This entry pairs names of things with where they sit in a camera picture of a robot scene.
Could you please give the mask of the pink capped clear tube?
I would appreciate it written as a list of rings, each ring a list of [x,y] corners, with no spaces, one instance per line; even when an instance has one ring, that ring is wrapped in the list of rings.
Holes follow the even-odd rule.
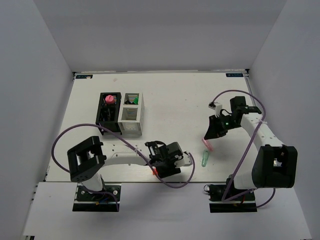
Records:
[[[104,98],[105,105],[114,105],[116,103],[116,99],[113,95],[109,94]]]

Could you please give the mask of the black handled scissors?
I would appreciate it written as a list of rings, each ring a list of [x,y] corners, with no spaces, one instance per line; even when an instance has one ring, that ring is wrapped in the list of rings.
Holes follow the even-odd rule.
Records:
[[[116,107],[107,105],[100,110],[100,120],[103,122],[112,122],[115,120]]]

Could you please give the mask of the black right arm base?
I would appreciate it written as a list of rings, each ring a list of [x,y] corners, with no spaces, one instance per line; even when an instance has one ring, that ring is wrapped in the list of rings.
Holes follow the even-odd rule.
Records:
[[[222,200],[227,184],[206,184],[203,187],[209,196],[210,213],[255,213],[257,212],[255,194],[243,189],[235,189],[233,185]]]

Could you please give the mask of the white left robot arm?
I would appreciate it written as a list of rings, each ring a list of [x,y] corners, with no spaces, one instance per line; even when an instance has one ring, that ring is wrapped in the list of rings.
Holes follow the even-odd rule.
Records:
[[[181,173],[181,167],[190,162],[184,160],[184,153],[177,142],[166,145],[161,141],[148,141],[145,148],[126,144],[108,144],[103,148],[98,136],[91,136],[67,151],[70,180],[81,183],[94,199],[105,196],[106,187],[98,171],[112,165],[152,166],[163,179]]]

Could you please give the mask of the green capped black highlighter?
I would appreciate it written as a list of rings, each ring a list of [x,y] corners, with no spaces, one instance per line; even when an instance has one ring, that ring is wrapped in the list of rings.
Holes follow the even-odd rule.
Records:
[[[139,98],[136,97],[135,99],[133,99],[132,101],[130,101],[129,99],[125,102],[126,105],[138,105],[139,103]]]

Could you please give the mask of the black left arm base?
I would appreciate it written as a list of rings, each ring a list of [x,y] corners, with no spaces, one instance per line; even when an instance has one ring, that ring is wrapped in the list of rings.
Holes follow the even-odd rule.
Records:
[[[78,184],[73,201],[73,212],[118,212],[114,198],[108,194],[89,193]]]

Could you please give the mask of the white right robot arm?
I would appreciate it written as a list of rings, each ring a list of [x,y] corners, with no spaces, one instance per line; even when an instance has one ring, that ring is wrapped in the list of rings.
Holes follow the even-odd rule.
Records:
[[[223,114],[222,104],[208,105],[215,111],[209,117],[208,130],[204,140],[224,137],[229,130],[243,128],[250,136],[250,143],[257,149],[257,157],[250,167],[232,174],[226,181],[226,195],[236,200],[244,190],[260,188],[292,188],[295,183],[298,151],[280,141],[263,121],[262,111],[249,106],[243,96],[230,100],[231,113]]]

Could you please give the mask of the pink translucent tube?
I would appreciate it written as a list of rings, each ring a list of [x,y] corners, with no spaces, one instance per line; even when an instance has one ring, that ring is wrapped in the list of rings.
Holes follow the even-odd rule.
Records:
[[[214,150],[209,140],[202,138],[201,141],[203,142],[204,146],[208,149],[209,152],[212,152]]]

